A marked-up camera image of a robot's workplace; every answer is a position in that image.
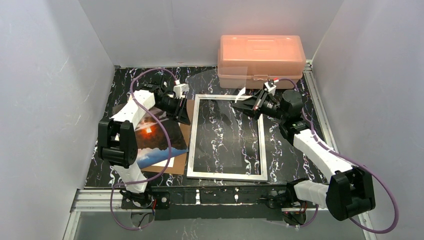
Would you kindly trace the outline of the sunset landscape photo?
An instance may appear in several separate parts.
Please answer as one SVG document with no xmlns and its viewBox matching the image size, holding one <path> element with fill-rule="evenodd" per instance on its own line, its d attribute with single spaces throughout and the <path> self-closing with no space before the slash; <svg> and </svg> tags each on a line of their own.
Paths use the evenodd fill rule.
<svg viewBox="0 0 424 240">
<path fill-rule="evenodd" d="M 168 133 L 171 147 L 159 124 L 149 115 L 145 114 L 135 129 L 135 138 L 138 147 L 136 163 L 139 168 L 144 169 L 150 166 L 164 167 L 171 153 L 168 167 L 174 164 L 174 158 L 188 152 L 187 143 L 183 137 L 181 124 L 168 119 L 166 113 L 156 107 L 150 111 L 160 120 Z"/>
</svg>

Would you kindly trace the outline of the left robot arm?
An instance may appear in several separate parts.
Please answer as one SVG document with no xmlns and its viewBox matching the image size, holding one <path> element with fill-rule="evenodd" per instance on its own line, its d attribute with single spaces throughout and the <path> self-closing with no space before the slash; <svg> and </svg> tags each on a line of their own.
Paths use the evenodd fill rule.
<svg viewBox="0 0 424 240">
<path fill-rule="evenodd" d="M 158 178 L 163 173 L 159 172 L 151 178 L 146 178 L 137 163 L 139 147 L 136 137 L 136 127 L 145 115 L 153 119 L 154 126 L 161 129 L 165 138 L 166 157 L 159 161 L 166 161 L 168 167 L 172 153 L 170 133 L 163 122 L 152 112 L 157 108 L 166 114 L 168 120 L 180 124 L 190 125 L 188 117 L 186 93 L 190 87 L 187 83 L 180 82 L 176 77 L 173 86 L 166 82 L 141 84 L 135 88 L 139 77 L 130 84 L 131 99 L 112 117 L 103 118 L 98 123 L 98 157 L 107 162 L 122 179 L 120 186 L 132 194 L 145 192 L 148 182 Z"/>
</svg>

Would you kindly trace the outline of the clear glass sheet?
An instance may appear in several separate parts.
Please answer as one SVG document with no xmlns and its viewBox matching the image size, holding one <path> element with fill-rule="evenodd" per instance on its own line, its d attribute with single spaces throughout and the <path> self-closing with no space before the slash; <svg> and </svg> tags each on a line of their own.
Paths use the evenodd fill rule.
<svg viewBox="0 0 424 240">
<path fill-rule="evenodd" d="M 257 175 L 261 167 L 258 122 L 233 100 L 200 99 L 194 171 Z"/>
</svg>

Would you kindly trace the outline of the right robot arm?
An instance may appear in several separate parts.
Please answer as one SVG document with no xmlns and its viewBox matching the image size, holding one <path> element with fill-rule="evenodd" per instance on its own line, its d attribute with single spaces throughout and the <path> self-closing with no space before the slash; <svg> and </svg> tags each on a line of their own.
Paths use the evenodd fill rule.
<svg viewBox="0 0 424 240">
<path fill-rule="evenodd" d="M 305 104 L 298 90 L 285 90 L 277 102 L 275 87 L 274 81 L 268 80 L 255 95 L 237 100 L 232 107 L 255 120 L 262 115 L 276 119 L 283 138 L 306 155 L 329 181 L 328 184 L 306 178 L 291 181 L 286 185 L 283 200 L 317 204 L 327 208 L 338 221 L 373 210 L 376 200 L 372 175 L 337 156 L 316 135 L 313 123 L 305 117 Z"/>
</svg>

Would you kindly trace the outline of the white picture frame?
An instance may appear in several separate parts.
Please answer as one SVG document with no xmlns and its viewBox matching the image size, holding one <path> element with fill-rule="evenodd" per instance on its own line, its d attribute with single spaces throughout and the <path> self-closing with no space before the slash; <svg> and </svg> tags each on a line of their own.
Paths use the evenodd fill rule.
<svg viewBox="0 0 424 240">
<path fill-rule="evenodd" d="M 260 169 L 258 174 L 241 174 L 241 173 L 221 173 L 221 172 L 200 172 L 194 170 L 194 156 L 196 145 L 196 127 L 197 127 L 197 113 L 199 101 L 201 99 L 219 99 L 219 100 L 233 100 L 234 102 L 245 100 L 247 96 L 236 95 L 212 95 L 212 94 L 198 94 L 194 100 L 193 117 L 191 124 L 189 152 L 186 168 L 186 177 L 193 181 L 198 181 L 201 185 L 225 185 L 225 184 L 250 184 L 250 183 L 265 183 L 268 181 L 268 168 L 266 159 L 265 147 L 265 133 L 263 118 L 260 117 L 258 122 L 258 135 L 259 135 L 259 154 L 260 154 Z"/>
</svg>

